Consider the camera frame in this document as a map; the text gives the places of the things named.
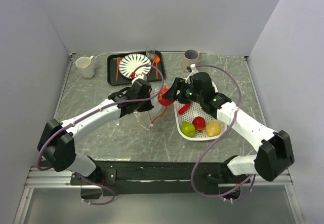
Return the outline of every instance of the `marble tabletop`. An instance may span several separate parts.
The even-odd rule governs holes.
[[[75,61],[82,56],[95,56],[95,76],[83,78]],[[64,91],[55,118],[58,121],[73,118],[100,104],[112,92],[124,86],[111,86],[107,82],[107,57],[110,53],[77,53],[71,58]],[[162,52],[166,70],[166,84],[170,86],[175,77],[186,77],[181,69],[183,53]],[[251,83],[248,65],[243,56],[220,56],[203,54],[200,64],[214,64],[227,70],[237,80],[242,91],[240,108],[257,121],[262,122],[261,111]],[[217,85],[219,92],[229,96],[234,102],[238,92],[230,78],[212,68],[199,68],[206,71]],[[157,88],[160,82],[152,83]],[[83,138],[76,150],[95,160],[120,161],[161,161],[195,162],[205,151],[210,141],[193,142],[181,137],[176,127],[173,106],[163,117],[156,120],[152,129],[144,129],[134,115],[127,115],[116,122],[109,122]],[[252,146],[239,134],[231,130],[205,156],[205,162],[223,162],[233,155],[255,154]]]

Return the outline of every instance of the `black and white plate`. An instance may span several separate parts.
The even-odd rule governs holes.
[[[121,59],[119,63],[119,72],[121,73],[122,76],[131,79],[131,74],[134,72],[134,70],[143,64],[151,64],[150,60],[148,57],[146,57],[143,54],[139,53],[133,53],[125,56],[124,58]],[[142,68],[139,68],[136,71],[136,74],[148,74],[151,70],[151,67],[145,66]]]

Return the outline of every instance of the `mug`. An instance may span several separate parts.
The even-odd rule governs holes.
[[[81,57],[75,62],[76,67],[84,78],[91,79],[95,75],[95,63],[92,59],[93,56],[90,58]]]
[[[182,69],[188,72],[187,67],[190,67],[193,63],[198,63],[201,59],[201,52],[193,49],[189,49],[183,54]]]

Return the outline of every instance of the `red vegetable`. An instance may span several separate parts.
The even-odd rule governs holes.
[[[179,109],[178,114],[184,114],[191,106],[191,103],[185,104],[182,108]]]
[[[202,130],[205,128],[206,126],[206,121],[204,120],[203,117],[196,117],[193,121],[192,124],[194,125],[194,127],[196,128],[196,130],[198,130],[198,132],[202,132]]]
[[[172,101],[168,101],[165,100],[164,98],[162,98],[162,96],[168,91],[169,89],[167,88],[167,86],[164,86],[162,91],[159,93],[159,95],[157,96],[157,101],[163,105],[163,106],[170,106],[173,102]]]

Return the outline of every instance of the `white basket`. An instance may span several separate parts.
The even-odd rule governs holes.
[[[216,85],[213,82],[213,87],[215,88],[215,92],[217,92],[217,88]],[[190,106],[190,108],[182,115],[178,114],[178,111],[180,108],[182,108],[184,106],[184,104],[180,104],[177,101],[175,101],[173,103],[173,107],[174,107],[174,113],[176,116],[176,122],[177,122],[177,128],[178,131],[180,133],[180,135],[190,141],[205,141],[205,140],[213,140],[213,139],[217,139],[226,129],[227,129],[227,125],[217,119],[214,119],[212,116],[210,116],[208,113],[204,112],[203,109],[201,108],[201,106],[199,105],[199,103],[197,102],[193,102]],[[213,137],[209,137],[206,134],[205,129],[203,129],[202,132],[198,132],[196,131],[196,134],[193,137],[188,137],[185,136],[182,132],[181,132],[181,125],[182,122],[187,121],[189,123],[191,123],[196,117],[203,117],[206,121],[206,124],[209,123],[210,121],[217,121],[220,125],[221,125],[221,133],[217,136],[213,136]]]

